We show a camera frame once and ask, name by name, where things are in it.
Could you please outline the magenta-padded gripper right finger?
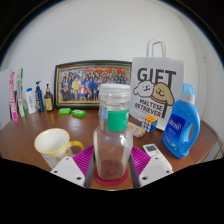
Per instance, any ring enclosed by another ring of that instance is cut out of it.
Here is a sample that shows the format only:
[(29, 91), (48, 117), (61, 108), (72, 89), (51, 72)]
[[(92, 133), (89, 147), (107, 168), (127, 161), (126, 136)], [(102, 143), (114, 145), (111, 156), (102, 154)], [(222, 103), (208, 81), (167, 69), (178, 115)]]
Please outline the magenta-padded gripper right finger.
[(134, 187), (143, 187), (173, 173), (160, 157), (150, 157), (136, 147), (132, 148), (129, 164)]

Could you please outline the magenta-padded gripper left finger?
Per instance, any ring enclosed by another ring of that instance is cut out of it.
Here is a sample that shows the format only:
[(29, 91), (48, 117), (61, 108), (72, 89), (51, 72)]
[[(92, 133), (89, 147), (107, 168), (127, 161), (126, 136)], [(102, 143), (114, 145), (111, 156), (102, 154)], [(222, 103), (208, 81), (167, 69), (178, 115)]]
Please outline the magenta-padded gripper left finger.
[(89, 188), (93, 170), (94, 146), (89, 146), (73, 157), (64, 157), (51, 173), (76, 185)]

